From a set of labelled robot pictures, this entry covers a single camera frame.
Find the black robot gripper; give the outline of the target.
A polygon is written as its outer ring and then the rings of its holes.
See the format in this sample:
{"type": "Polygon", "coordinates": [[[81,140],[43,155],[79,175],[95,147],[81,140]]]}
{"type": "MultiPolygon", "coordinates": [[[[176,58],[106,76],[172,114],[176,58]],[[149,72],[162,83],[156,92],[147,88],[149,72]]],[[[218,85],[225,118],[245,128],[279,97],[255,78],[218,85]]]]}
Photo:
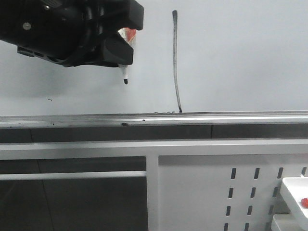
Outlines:
{"type": "Polygon", "coordinates": [[[0,39],[19,54],[65,67],[132,65],[118,0],[3,0],[0,39]]]}

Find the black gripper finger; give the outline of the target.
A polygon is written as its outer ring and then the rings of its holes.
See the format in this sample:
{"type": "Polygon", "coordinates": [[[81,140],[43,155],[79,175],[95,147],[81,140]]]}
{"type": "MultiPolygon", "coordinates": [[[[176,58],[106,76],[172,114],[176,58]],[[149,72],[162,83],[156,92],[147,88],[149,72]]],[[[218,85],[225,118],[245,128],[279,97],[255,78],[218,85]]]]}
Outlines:
{"type": "Polygon", "coordinates": [[[122,14],[120,28],[143,30],[144,7],[136,0],[121,1],[122,14]]]}

